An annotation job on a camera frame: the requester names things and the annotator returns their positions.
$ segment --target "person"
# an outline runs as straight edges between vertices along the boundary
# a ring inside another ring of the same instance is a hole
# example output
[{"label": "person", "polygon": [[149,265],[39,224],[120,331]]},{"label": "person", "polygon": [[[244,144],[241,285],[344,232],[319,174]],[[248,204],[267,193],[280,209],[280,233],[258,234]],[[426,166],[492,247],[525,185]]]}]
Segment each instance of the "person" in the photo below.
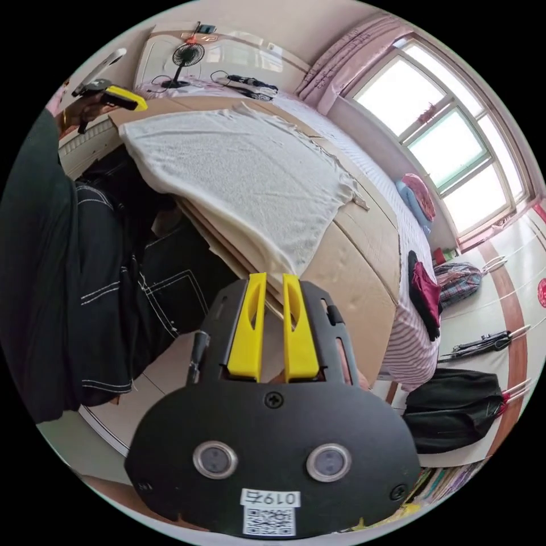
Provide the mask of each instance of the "person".
[{"label": "person", "polygon": [[59,136],[102,112],[101,96],[61,109],[61,88],[25,138],[0,202],[0,345],[35,423],[104,404],[236,280],[186,217],[140,176],[123,146],[76,181]]}]

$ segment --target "window frame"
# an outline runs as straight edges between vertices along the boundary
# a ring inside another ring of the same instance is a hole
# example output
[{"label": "window frame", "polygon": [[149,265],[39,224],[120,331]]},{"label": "window frame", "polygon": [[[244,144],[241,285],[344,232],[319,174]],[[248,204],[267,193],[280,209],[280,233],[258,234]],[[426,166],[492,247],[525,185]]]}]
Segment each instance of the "window frame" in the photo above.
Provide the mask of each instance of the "window frame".
[{"label": "window frame", "polygon": [[[490,100],[485,97],[485,95],[480,92],[468,78],[461,73],[461,70],[455,66],[455,63],[452,62],[448,57],[443,55],[436,47],[428,44],[424,39],[419,36],[411,36],[406,39],[399,41],[400,45],[393,46],[390,51],[384,55],[380,62],[375,63],[374,66],[366,72],[364,76],[359,78],[345,94],[345,98],[353,100],[358,107],[365,108],[360,103],[358,103],[358,98],[366,92],[366,89],[371,87],[373,83],[381,77],[389,68],[399,59],[404,60],[408,63],[413,69],[417,70],[419,74],[424,76],[429,80],[435,87],[440,89],[444,93],[444,97],[435,105],[437,107],[436,113],[433,117],[424,123],[420,122],[418,119],[411,124],[407,129],[405,129],[399,136],[396,135],[390,128],[388,128],[380,119],[378,119],[372,112],[366,110],[368,115],[372,117],[374,122],[379,125],[384,131],[387,131],[392,139],[398,142],[399,146],[403,149],[404,154],[408,156],[409,159],[417,167],[419,175],[423,178],[429,189],[432,189],[437,195],[438,199],[442,203],[442,208],[444,212],[447,212],[446,220],[452,230],[453,235],[457,238],[459,242],[464,242],[465,240],[474,237],[477,233],[489,228],[492,224],[495,224],[505,216],[512,214],[517,210],[518,205],[524,201],[533,197],[533,186],[530,181],[527,169],[523,167],[523,157],[521,152],[515,145],[515,141],[510,134],[508,127],[504,126],[503,123],[499,122],[499,116],[496,115],[496,109],[491,104]],[[481,103],[482,110],[476,114],[468,110],[468,108],[462,103],[462,101],[448,88],[448,86],[443,83],[439,78],[437,78],[431,71],[428,70],[425,66],[421,65],[416,59],[411,57],[405,52],[405,48],[417,45],[423,49],[426,53],[433,56],[438,60],[444,67],[449,70],[454,77],[456,77],[460,82],[469,90],[469,92],[475,97],[475,99]],[[431,128],[434,127],[438,121],[440,121],[444,116],[448,115],[454,109],[458,109],[462,114],[463,120],[469,125],[472,132],[475,133],[476,137],[481,141],[485,147],[485,154],[483,157],[480,157],[474,161],[471,165],[467,166],[463,171],[452,177],[451,180],[446,181],[442,184],[440,188],[436,187],[436,184],[428,176],[423,166],[419,163],[416,156],[409,149],[409,145],[422,137],[427,133]],[[505,146],[510,153],[511,160],[514,162],[515,169],[518,173],[520,182],[522,184],[523,191],[521,195],[517,198],[512,194],[510,184],[502,167],[502,164],[499,161],[495,150],[493,149],[489,139],[482,130],[478,121],[485,116],[489,116],[491,122],[493,123],[495,129],[498,131],[500,137],[503,139]],[[488,166],[493,165],[497,177],[499,179],[502,191],[506,199],[506,205],[498,209],[492,214],[489,214],[485,220],[481,220],[479,223],[469,227],[463,232],[459,232],[454,225],[454,222],[447,210],[447,207],[443,205],[443,198],[449,196],[458,188],[462,187],[469,180],[479,174],[481,171],[486,169]]]}]

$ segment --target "plaid bag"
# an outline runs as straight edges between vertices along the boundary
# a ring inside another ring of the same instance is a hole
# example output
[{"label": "plaid bag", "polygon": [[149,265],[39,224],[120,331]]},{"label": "plaid bag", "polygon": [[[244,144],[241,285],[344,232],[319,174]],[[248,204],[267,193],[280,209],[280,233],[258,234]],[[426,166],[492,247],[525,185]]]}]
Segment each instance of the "plaid bag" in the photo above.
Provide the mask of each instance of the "plaid bag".
[{"label": "plaid bag", "polygon": [[445,309],[471,296],[482,282],[483,272],[471,263],[448,262],[434,268],[436,282],[441,286],[440,303]]}]

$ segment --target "red clothing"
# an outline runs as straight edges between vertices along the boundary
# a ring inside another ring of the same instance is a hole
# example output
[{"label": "red clothing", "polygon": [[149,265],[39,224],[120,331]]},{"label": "red clothing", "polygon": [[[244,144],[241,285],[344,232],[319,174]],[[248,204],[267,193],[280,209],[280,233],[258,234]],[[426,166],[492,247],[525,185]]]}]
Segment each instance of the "red clothing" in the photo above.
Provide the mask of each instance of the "red clothing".
[{"label": "red clothing", "polygon": [[428,276],[422,262],[417,262],[415,264],[412,284],[419,291],[427,311],[434,320],[436,327],[439,328],[440,314],[438,310],[438,303],[440,301],[440,292],[442,289]]}]

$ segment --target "blue pillow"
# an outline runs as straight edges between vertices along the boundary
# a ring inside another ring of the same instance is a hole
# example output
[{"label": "blue pillow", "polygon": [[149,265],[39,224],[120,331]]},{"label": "blue pillow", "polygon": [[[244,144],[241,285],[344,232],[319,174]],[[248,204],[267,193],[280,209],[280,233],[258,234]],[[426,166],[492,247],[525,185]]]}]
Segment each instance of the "blue pillow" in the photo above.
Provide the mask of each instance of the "blue pillow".
[{"label": "blue pillow", "polygon": [[431,232],[432,222],[423,214],[421,205],[417,201],[413,191],[407,187],[401,180],[395,182],[396,189],[404,201],[406,207],[412,212],[412,214],[417,219],[417,222],[421,226],[422,230],[425,232],[425,235],[429,235]]}]

